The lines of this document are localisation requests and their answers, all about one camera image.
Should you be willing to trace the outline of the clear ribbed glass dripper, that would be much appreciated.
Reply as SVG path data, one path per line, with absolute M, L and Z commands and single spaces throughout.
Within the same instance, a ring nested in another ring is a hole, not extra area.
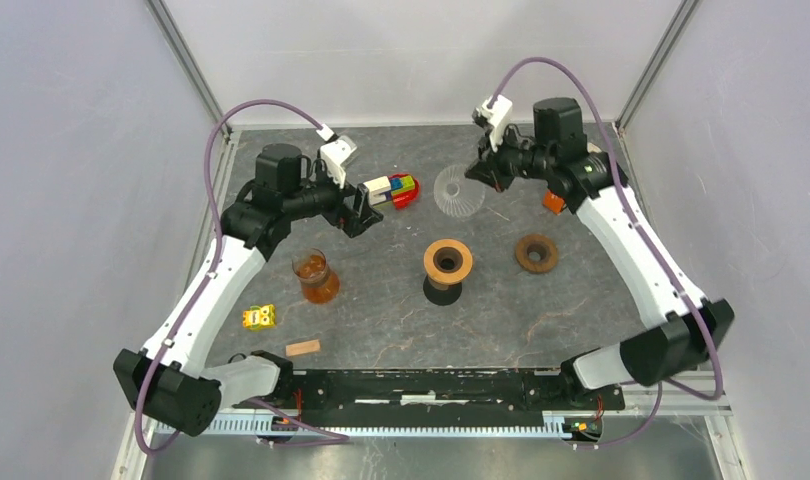
M 483 205 L 485 186 L 465 176 L 467 166 L 453 164 L 435 178 L 433 198 L 439 210 L 452 218 L 467 218 Z

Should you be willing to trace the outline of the yellow toy block figure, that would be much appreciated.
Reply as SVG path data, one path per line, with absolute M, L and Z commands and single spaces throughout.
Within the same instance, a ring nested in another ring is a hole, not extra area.
M 250 331 L 258 331 L 276 326 L 276 310 L 272 304 L 251 306 L 242 314 L 242 326 Z

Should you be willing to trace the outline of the red toy block base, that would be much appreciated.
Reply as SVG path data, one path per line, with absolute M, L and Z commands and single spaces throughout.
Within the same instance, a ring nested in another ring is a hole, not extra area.
M 389 178 L 391 178 L 391 177 L 400 178 L 400 177 L 405 176 L 405 175 L 410 175 L 410 174 L 397 173 L 397 174 L 389 175 L 388 177 Z M 420 183 L 414 177 L 413 177 L 413 179 L 414 179 L 414 181 L 416 183 L 416 188 L 414 190 L 409 191 L 409 192 L 400 191 L 397 195 L 392 194 L 392 199 L 391 199 L 390 203 L 394 206 L 394 208 L 396 210 L 402 210 L 402 209 L 407 208 L 419 196 Z

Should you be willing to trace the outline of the small wooden plank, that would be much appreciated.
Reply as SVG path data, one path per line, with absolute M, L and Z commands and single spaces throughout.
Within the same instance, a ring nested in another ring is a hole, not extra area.
M 297 357 L 309 354 L 319 353 L 322 350 L 322 345 L 319 339 L 307 340 L 289 344 L 285 347 L 285 354 L 288 357 Z

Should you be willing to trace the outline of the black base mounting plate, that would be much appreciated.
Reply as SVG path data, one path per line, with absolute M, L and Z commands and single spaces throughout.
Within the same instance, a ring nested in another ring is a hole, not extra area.
M 306 369 L 264 401 L 322 428 L 537 427 L 546 412 L 625 408 L 621 388 L 575 393 L 555 369 Z

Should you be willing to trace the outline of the lime green toy brick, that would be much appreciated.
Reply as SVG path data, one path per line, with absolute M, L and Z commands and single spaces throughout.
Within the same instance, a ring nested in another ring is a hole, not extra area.
M 416 188 L 416 183 L 412 176 L 405 175 L 399 178 L 400 180 L 400 190 L 402 192 L 409 192 Z

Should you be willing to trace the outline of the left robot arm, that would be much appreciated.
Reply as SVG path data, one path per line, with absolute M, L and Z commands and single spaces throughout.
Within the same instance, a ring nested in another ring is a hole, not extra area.
M 219 410 L 251 397 L 276 408 L 293 399 L 292 365 L 285 359 L 252 354 L 212 368 L 205 362 L 240 294 L 293 222 L 320 216 L 354 238 L 382 220 L 368 188 L 346 179 L 356 149 L 346 136 L 322 145 L 315 159 L 290 144 L 262 149 L 254 177 L 221 214 L 216 237 L 182 299 L 139 350 L 123 349 L 114 360 L 114 374 L 136 413 L 198 436 Z

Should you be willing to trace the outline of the amber glass flask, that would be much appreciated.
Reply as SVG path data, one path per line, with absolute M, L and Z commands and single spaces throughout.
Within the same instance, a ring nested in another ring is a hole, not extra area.
M 309 248 L 295 253 L 291 266 L 304 298 L 310 303 L 328 303 L 339 293 L 339 277 L 320 250 Z

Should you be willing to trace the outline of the orange filter box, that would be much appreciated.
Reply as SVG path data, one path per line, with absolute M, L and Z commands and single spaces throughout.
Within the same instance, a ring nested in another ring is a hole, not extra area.
M 552 191 L 547 191 L 542 199 L 542 205 L 555 215 L 560 215 L 566 208 L 565 200 Z

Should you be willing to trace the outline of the white toy block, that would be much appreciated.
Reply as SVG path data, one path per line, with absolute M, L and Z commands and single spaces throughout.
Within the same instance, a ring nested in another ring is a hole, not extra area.
M 371 206 L 388 203 L 392 199 L 391 179 L 381 176 L 362 183 L 368 191 L 368 203 Z

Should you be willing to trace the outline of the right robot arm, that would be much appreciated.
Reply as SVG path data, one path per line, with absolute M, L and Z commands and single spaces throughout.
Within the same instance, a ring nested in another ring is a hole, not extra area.
M 472 118 L 484 131 L 466 177 L 502 192 L 517 178 L 547 183 L 599 241 L 630 290 L 641 333 L 561 365 L 558 392 L 572 408 L 599 389 L 625 382 L 653 386 L 712 358 L 734 320 L 730 304 L 710 300 L 666 251 L 643 216 L 623 170 L 597 151 L 572 98 L 533 106 L 534 133 L 511 123 L 512 103 L 485 100 Z

